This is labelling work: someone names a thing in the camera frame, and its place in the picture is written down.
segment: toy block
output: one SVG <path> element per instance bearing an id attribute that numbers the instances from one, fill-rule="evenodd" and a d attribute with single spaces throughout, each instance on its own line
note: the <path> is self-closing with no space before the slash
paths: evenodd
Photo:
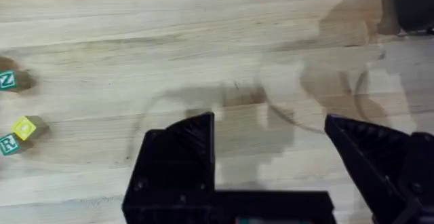
<path id="1" fill-rule="evenodd" d="M 15 71 L 9 70 L 0 73 L 0 90 L 8 90 L 17 87 Z"/>
<path id="2" fill-rule="evenodd" d="M 20 150 L 18 139 L 11 133 L 0 138 L 0 150 L 3 155 L 11 155 Z"/>
<path id="3" fill-rule="evenodd" d="M 47 128 L 38 116 L 23 116 L 13 126 L 12 131 L 23 141 L 41 136 Z"/>
<path id="4" fill-rule="evenodd" d="M 0 73 L 0 90 L 20 92 L 31 87 L 27 72 L 8 70 Z"/>

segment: alphabet block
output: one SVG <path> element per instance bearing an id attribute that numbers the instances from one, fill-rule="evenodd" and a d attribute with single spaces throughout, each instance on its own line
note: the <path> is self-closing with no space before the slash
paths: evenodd
<path id="1" fill-rule="evenodd" d="M 11 155 L 20 150 L 18 139 L 11 133 L 0 138 L 0 150 L 3 155 Z"/>

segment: wood grain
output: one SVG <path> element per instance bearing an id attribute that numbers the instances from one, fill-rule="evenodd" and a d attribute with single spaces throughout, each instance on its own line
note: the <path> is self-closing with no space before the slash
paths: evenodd
<path id="1" fill-rule="evenodd" d="M 124 223 L 142 137 L 216 113 L 221 189 L 322 189 L 339 223 L 370 212 L 326 113 L 434 132 L 434 41 L 402 38 L 390 0 L 0 0 L 0 132 L 50 130 L 0 157 L 5 223 Z"/>

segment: screw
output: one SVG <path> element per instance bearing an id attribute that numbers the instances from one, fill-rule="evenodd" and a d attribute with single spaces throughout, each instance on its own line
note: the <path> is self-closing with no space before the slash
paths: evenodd
<path id="1" fill-rule="evenodd" d="M 134 186 L 134 191 L 139 191 L 144 189 L 148 185 L 148 181 L 146 179 L 140 179 L 136 185 Z"/>
<path id="2" fill-rule="evenodd" d="M 410 189 L 416 194 L 422 194 L 423 193 L 423 188 L 419 183 L 411 183 Z"/>

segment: black plastic part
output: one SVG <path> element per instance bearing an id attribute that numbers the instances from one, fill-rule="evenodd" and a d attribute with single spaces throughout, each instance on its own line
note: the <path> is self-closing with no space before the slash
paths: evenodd
<path id="1" fill-rule="evenodd" d="M 395 0 L 395 9 L 398 23 L 405 31 L 434 27 L 434 0 Z"/>
<path id="2" fill-rule="evenodd" d="M 325 132 L 377 224 L 434 223 L 434 137 L 328 115 Z"/>
<path id="3" fill-rule="evenodd" d="M 213 113 L 148 131 L 123 201 L 127 223 L 336 223 L 325 191 L 216 191 L 214 164 Z"/>

